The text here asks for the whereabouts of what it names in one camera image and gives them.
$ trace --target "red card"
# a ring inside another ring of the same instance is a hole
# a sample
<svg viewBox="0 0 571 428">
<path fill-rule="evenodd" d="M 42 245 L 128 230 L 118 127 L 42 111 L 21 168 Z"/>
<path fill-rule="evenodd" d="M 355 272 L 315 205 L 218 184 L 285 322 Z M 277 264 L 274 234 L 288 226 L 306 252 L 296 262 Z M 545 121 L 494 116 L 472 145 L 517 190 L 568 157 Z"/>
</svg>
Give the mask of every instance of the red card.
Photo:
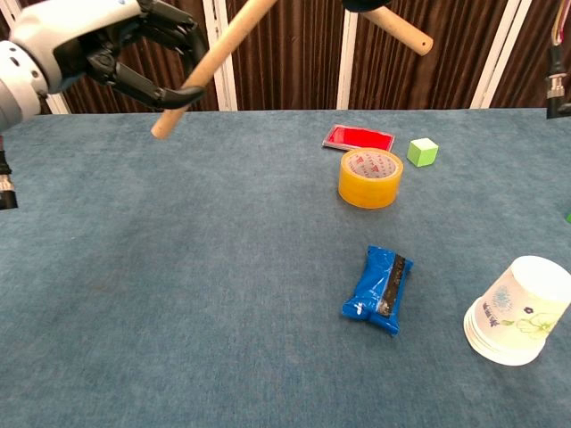
<svg viewBox="0 0 571 428">
<path fill-rule="evenodd" d="M 373 129 L 345 127 L 335 125 L 329 135 L 323 140 L 325 147 L 340 150 L 360 149 L 361 147 L 374 147 L 376 149 L 393 149 L 394 136 Z"/>
</svg>

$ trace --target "tape label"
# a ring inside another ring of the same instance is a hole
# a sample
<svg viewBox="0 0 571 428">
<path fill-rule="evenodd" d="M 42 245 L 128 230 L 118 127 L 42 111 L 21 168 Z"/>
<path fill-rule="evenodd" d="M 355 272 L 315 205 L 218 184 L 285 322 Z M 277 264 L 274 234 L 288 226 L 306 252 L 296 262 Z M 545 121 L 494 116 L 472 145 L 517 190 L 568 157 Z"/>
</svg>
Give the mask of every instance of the tape label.
<svg viewBox="0 0 571 428">
<path fill-rule="evenodd" d="M 388 156 L 375 152 L 359 152 L 349 157 L 347 165 L 355 174 L 366 178 L 386 178 L 397 166 Z"/>
</svg>

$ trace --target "wooden stick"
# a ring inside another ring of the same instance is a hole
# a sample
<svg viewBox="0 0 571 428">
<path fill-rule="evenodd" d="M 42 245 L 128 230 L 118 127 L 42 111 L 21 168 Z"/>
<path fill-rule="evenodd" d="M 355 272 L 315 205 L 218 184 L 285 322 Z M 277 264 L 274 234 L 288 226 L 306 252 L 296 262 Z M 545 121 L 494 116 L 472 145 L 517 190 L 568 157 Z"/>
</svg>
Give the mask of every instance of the wooden stick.
<svg viewBox="0 0 571 428">
<path fill-rule="evenodd" d="M 426 55 L 432 49 L 434 40 L 430 36 L 384 6 L 375 11 L 364 12 L 363 16 L 419 55 Z"/>
<path fill-rule="evenodd" d="M 222 33 L 218 42 L 211 46 L 203 59 L 198 63 L 183 87 L 206 86 L 216 70 L 237 49 L 250 31 L 261 21 L 264 15 L 277 0 L 248 0 L 240 12 Z M 165 111 L 151 131 L 157 138 L 167 138 L 177 122 L 185 114 L 187 107 Z"/>
</svg>

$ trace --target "packing tape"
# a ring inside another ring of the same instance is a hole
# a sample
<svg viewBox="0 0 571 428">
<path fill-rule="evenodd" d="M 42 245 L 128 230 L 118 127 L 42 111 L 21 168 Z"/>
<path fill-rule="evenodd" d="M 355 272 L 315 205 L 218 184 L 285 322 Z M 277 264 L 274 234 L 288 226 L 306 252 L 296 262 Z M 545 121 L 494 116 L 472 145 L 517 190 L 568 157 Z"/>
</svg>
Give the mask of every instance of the packing tape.
<svg viewBox="0 0 571 428">
<path fill-rule="evenodd" d="M 385 150 L 351 150 L 341 159 L 339 194 L 356 207 L 386 207 L 396 199 L 403 170 L 402 161 Z"/>
</svg>

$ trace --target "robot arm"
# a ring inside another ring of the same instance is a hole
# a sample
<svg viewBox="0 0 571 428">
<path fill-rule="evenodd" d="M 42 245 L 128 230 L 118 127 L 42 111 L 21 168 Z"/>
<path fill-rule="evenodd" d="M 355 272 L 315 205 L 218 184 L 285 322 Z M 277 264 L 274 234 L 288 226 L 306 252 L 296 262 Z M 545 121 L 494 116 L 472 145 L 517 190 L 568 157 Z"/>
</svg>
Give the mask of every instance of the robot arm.
<svg viewBox="0 0 571 428">
<path fill-rule="evenodd" d="M 196 102 L 202 87 L 158 87 L 117 61 L 140 37 L 178 52 L 187 73 L 206 53 L 193 18 L 160 0 L 50 0 L 24 9 L 10 40 L 0 42 L 0 133 L 85 74 L 155 109 Z"/>
</svg>

